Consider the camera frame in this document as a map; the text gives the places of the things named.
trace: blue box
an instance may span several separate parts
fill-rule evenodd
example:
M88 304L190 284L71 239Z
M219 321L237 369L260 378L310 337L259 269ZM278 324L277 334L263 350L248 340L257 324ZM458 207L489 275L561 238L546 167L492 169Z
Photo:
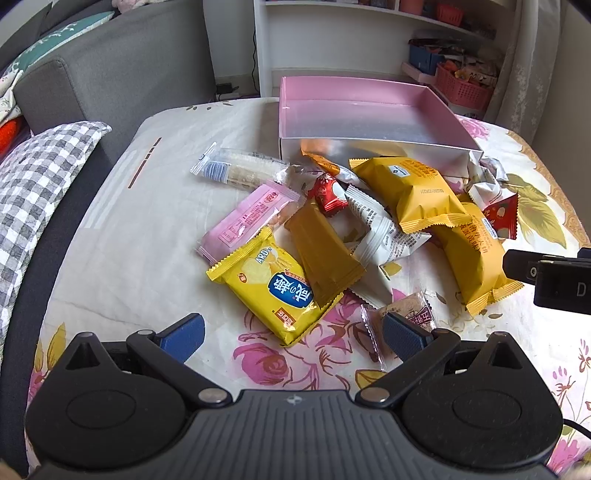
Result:
M417 47L416 45L410 45L410 55L408 62L413 67L418 68L421 72L427 75L435 75L437 71L437 64L445 61L443 55L436 53L430 53L424 47Z

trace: pink box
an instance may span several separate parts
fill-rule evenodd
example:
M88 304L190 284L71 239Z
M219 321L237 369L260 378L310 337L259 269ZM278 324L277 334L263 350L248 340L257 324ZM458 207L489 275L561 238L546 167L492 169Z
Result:
M415 158L443 175L467 177L469 154L482 150L428 87L348 77L284 77L281 158L301 149L349 166L350 158Z

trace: gray sofa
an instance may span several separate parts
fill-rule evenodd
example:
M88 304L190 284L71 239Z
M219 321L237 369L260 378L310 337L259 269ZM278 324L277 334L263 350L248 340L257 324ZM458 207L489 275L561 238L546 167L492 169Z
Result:
M110 9L111 0L59 0L0 48L0 64L51 30ZM53 284L82 217L147 117L215 98L202 0L169 0L118 15L33 65L17 84L15 97L35 134L84 119L113 128L42 234L7 332L0 375L0 458L24 476L24 413L35 347Z

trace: bed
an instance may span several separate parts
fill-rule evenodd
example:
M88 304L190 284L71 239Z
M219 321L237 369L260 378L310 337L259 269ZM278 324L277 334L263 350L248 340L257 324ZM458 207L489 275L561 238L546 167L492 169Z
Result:
M589 245L564 193L519 136L483 122L460 121L486 155L499 159L535 192L535 200L526 202L529 210L517 240L506 240L506 249L573 257ZM282 348L226 287L204 274L208 265L196 253L198 240L247 193L198 179L189 170L214 140L277 156L277 122L276 99L250 99L171 109L140 126L69 244L41 331L34 335L36 349L28 352L31 374L25 390L21 385L14 392L16 400L31 401L77 332L91 330L102 341L123 340L139 329L162 330L190 312L203 315L206 338L187 365L234 397L244 388L345 388L354 394L383 374L362 323L361 301L354 295L345 294L301 342ZM51 237L42 241L54 242ZM586 391L591 324L585 316L535 307L533 287L525 286L472 318L435 243L398 263L402 270L394 277L395 295L424 290L438 326L465 339L509 331L564 416L586 424L591 416ZM31 292L43 287L44 279L25 276L25 281ZM574 431L563 433L550 461L557 472L586 447ZM32 455L29 460L34 465Z

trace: checkered pillow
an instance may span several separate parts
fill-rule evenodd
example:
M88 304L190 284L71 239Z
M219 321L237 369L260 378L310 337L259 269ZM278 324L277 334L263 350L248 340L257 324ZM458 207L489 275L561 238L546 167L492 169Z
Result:
M12 308L37 241L110 131L101 122L60 125L17 146L0 164L0 365Z

